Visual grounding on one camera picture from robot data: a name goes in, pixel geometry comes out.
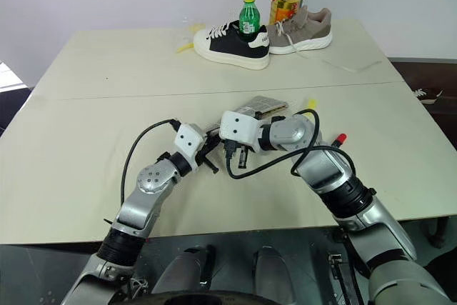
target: bottle label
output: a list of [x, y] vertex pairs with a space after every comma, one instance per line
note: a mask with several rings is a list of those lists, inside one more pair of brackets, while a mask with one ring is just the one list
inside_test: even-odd
[[282, 4], [282, 6], [284, 7], [280, 7], [278, 4], [275, 21], [291, 18], [297, 12], [298, 3]]
[[253, 34], [256, 32], [256, 27], [254, 24], [244, 21], [241, 25], [241, 30], [243, 34]]

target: green plastic bottle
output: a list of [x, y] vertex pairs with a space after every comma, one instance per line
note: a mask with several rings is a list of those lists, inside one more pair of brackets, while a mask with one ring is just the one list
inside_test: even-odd
[[245, 39], [252, 38], [260, 29], [260, 13], [254, 2], [255, 0], [244, 0], [240, 12], [240, 34]]

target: connector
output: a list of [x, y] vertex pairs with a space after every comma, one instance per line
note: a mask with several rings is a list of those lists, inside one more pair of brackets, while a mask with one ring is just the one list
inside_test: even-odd
[[170, 120], [170, 125], [173, 127], [173, 130], [178, 132], [179, 127], [181, 126], [181, 122], [177, 119]]
[[224, 142], [224, 149], [226, 151], [226, 159], [231, 159], [235, 155], [237, 148], [240, 147], [240, 144], [237, 141], [232, 141], [231, 139], [226, 139]]

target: black cable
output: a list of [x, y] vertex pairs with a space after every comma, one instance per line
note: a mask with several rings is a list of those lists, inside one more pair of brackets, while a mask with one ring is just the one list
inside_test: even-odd
[[349, 238], [346, 236], [346, 238], [343, 241], [343, 245], [344, 245], [344, 248], [345, 248], [346, 253], [348, 255], [348, 265], [349, 265], [349, 271], [350, 271], [350, 274], [351, 274], [351, 280], [352, 280], [352, 284], [354, 285], [354, 291], [356, 292], [357, 301], [358, 301], [358, 303], [360, 305], [363, 305], [362, 294], [360, 292], [360, 288], [358, 287], [358, 282], [357, 282], [356, 269], [354, 268], [354, 264], [353, 264], [351, 253], [350, 253], [350, 249], [348, 248], [349, 244], [350, 244]]
[[302, 149], [297, 149], [297, 150], [292, 151], [290, 153], [284, 154], [283, 156], [280, 156], [280, 157], [278, 157], [278, 158], [276, 158], [276, 159], [274, 159], [274, 160], [272, 160], [270, 162], [267, 162], [266, 164], [263, 164], [260, 167], [257, 167], [257, 168], [255, 168], [255, 169], [253, 169], [251, 171], [247, 171], [246, 173], [239, 174], [239, 175], [233, 174], [233, 172], [231, 170], [231, 166], [230, 166], [231, 158], [226, 157], [227, 172], [228, 172], [228, 175], [232, 179], [244, 179], [244, 178], [247, 178], [248, 176], [252, 176], [252, 175], [257, 174], [257, 173], [259, 173], [261, 171], [264, 171], [265, 169], [270, 168], [270, 167], [274, 166], [275, 164], [278, 164], [281, 161], [290, 159], [292, 156], [302, 154], [306, 150], [308, 150], [308, 151], [331, 150], [331, 151], [335, 151], [336, 153], [339, 153], [340, 155], [342, 155], [348, 161], [349, 166], [351, 167], [353, 174], [356, 175], [356, 167], [354, 166], [354, 162], [352, 161], [351, 157], [345, 151], [343, 151], [343, 150], [341, 150], [339, 148], [336, 148], [335, 146], [313, 146], [310, 149], [308, 149], [308, 148], [309, 147], [302, 148]]
[[306, 147], [305, 151], [297, 159], [297, 161], [295, 161], [295, 163], [293, 164], [293, 166], [291, 168], [291, 174], [293, 176], [300, 176], [300, 174], [298, 174], [296, 172], [296, 169], [298, 166], [300, 166], [301, 162], [309, 154], [309, 152], [311, 151], [311, 147], [314, 146], [314, 144], [316, 143], [317, 137], [319, 135], [320, 120], [319, 120], [319, 115], [317, 114], [317, 112], [315, 112], [312, 109], [304, 109], [304, 110], [297, 112], [296, 114], [312, 114], [314, 117], [314, 132], [313, 132], [313, 136], [311, 137], [311, 140], [309, 141], [309, 145]]
[[159, 121], [155, 124], [152, 124], [151, 126], [147, 127], [146, 129], [143, 130], [143, 132], [141, 132], [139, 134], [138, 137], [136, 137], [136, 140], [135, 142], [132, 144], [131, 148], [130, 148], [130, 151], [129, 151], [129, 154], [127, 155], [127, 158], [126, 158], [126, 162], [124, 164], [124, 169], [122, 170], [122, 179], [121, 179], [121, 205], [124, 203], [124, 199], [125, 199], [125, 186], [126, 186], [126, 176], [127, 176], [127, 169], [129, 167], [129, 162], [130, 162], [130, 159], [131, 159], [131, 156], [133, 155], [134, 153], [134, 150], [136, 148], [136, 145], [138, 144], [138, 142], [140, 141], [140, 139], [146, 135], [150, 130], [156, 128], [157, 126], [160, 126], [160, 125], [163, 125], [163, 124], [167, 124], [167, 123], [170, 123], [173, 128], [175, 129], [175, 131], [177, 131], [177, 128], [176, 127], [179, 127], [177, 126], [177, 123], [179, 123], [177, 120], [175, 119], [167, 119], [165, 121]]
[[129, 280], [129, 282], [127, 283], [127, 298], [128, 298], [129, 300], [132, 299], [132, 296], [131, 296], [131, 285], [130, 285], [130, 280]]

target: sneaker on floor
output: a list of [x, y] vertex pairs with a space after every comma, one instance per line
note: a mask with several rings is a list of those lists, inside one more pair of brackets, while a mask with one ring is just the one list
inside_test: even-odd
[[308, 12], [301, 7], [290, 19], [266, 27], [272, 54], [290, 54], [300, 50], [322, 49], [332, 40], [331, 12]]
[[246, 41], [238, 32], [239, 21], [198, 31], [194, 36], [194, 49], [205, 59], [222, 64], [234, 64], [248, 69], [268, 66], [268, 32], [263, 25], [257, 34]]
[[443, 93], [442, 89], [416, 89], [414, 95], [419, 99], [422, 104], [431, 105], [434, 104], [436, 99]]

